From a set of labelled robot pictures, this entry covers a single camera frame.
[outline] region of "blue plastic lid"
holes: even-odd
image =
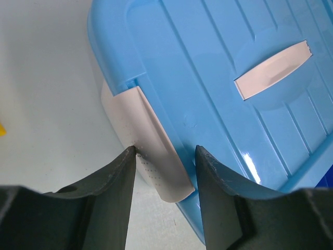
[[[140,86],[196,186],[196,145],[268,188],[314,187],[333,163],[327,0],[94,0],[89,39],[114,94]],[[313,54],[243,100],[234,80],[306,40]],[[178,204],[203,240],[197,192]]]

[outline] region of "white latch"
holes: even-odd
[[[101,101],[123,146],[138,149],[137,170],[161,199],[179,202],[188,197],[195,188],[140,87],[112,96],[104,82]]]

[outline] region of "yellow object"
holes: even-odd
[[[5,134],[6,134],[6,130],[5,130],[5,128],[0,123],[0,136],[3,136]]]

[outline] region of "white handle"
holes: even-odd
[[[297,43],[236,79],[236,87],[243,100],[246,100],[293,73],[311,56],[312,53],[306,41]]]

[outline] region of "white table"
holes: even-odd
[[[56,191],[119,155],[86,38],[91,0],[0,1],[0,183]],[[136,177],[126,249],[205,249]]]

